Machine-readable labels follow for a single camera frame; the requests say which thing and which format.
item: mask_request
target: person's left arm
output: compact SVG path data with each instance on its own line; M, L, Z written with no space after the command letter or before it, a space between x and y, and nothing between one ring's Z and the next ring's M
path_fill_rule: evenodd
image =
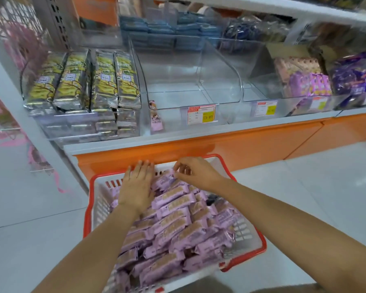
M55 266L32 293L102 292L129 228L154 198L150 192L155 174L153 164L139 161L132 174L130 171L129 167L114 211Z

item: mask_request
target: person's right arm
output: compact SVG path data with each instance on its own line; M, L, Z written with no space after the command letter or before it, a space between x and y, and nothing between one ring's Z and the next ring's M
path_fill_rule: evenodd
M366 292L366 246L287 203L222 177L200 157L181 158L175 177L224 197L328 292Z

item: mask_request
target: shopping basket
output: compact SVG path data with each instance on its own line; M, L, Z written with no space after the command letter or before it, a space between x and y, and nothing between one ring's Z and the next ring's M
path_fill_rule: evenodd
M227 169L224 160L217 154L204 157L210 164L224 177L234 181L236 179ZM155 174L160 175L165 170L172 168L175 162L167 162L155 165ZM110 213L110 204L113 201L110 191L112 187L118 187L122 183L124 172L96 175L90 181L89 203L85 212L84 234L86 237L100 223L102 223ZM131 292L154 291L157 293L170 292L187 284L195 282L203 277L211 275L217 269L223 272L232 267L263 253L267 249L264 236L244 217L234 225L236 231L236 241L232 248L225 249L224 260L218 264L205 267L193 273L185 273L174 278L157 282L147 288L133 288ZM103 292L115 292L114 274L112 272L105 290Z

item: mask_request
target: person's left hand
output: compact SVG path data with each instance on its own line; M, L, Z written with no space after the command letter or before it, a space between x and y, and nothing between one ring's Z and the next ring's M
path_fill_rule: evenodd
M155 175L155 166L149 161L139 161L130 174L132 168L129 166L123 177L122 186L119 190L118 205L133 210L140 216L155 198L151 191L151 182Z

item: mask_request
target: red basket rim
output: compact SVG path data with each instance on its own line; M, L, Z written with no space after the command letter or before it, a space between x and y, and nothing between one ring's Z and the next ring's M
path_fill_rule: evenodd
M227 175L235 182L237 182L236 178L231 174L231 172L229 171L229 169L226 167L226 164L224 162L224 159L222 159L222 157L219 154L210 154L210 155L206 155L203 156L203 158L210 158L210 157L217 157L225 172L227 173ZM85 238L87 235L89 235L91 233L91 220L92 220L92 208L94 206L94 185L95 185L95 180L97 178L100 177L105 177L105 176L111 176L111 175L117 175L117 174L122 174L125 171L119 171L119 172L114 172L114 173L106 173L106 174L100 174L100 175L95 175L91 178L91 180L89 181L89 198L88 198L88 207L85 210L85 215L84 215L84 228L83 228L83 238ZM243 263L244 261L247 261L261 253L264 253L267 250L267 241L264 238L264 236L262 235L262 233L260 231L257 230L257 228L255 227L256 232L258 233L258 236L261 240L262 246L259 249L256 249L254 251L251 251L249 253L245 253L243 255L237 256L236 258L233 258L229 261L228 265L226 267L224 267L223 269L221 269L222 272L227 272L229 271L232 267L239 265L240 263Z

